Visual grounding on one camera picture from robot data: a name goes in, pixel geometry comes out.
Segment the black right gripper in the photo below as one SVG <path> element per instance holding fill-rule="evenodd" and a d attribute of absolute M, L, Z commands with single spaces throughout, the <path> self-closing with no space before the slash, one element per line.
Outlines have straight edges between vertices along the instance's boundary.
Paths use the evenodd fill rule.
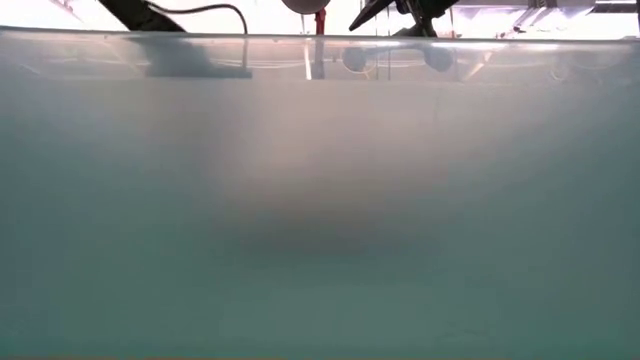
<path fill-rule="evenodd" d="M 436 37 L 432 20 L 440 18 L 458 0 L 369 0 L 349 26 L 354 31 L 395 3 L 400 14 L 410 14 L 415 22 L 410 28 L 395 33 L 401 37 Z"/>

